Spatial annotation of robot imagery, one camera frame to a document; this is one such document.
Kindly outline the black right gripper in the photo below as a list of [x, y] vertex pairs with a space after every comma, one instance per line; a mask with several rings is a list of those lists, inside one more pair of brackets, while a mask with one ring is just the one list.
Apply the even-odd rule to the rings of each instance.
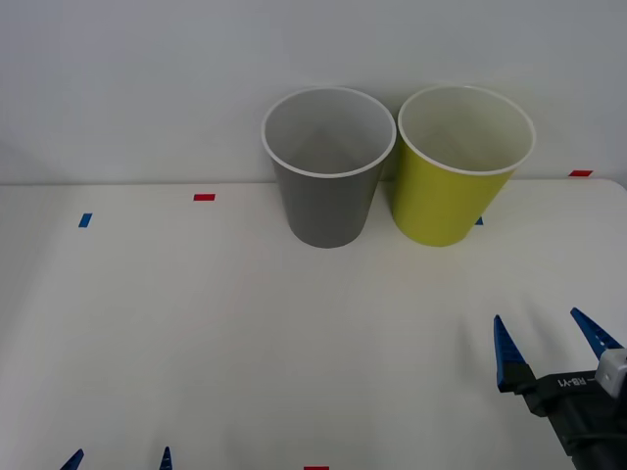
[[[570, 314], [599, 364], [624, 364], [625, 348], [595, 320], [574, 307]], [[536, 379], [501, 317], [493, 322], [497, 387], [524, 398], [532, 414], [549, 419], [563, 444], [624, 442], [626, 410], [594, 378], [592, 371]]]

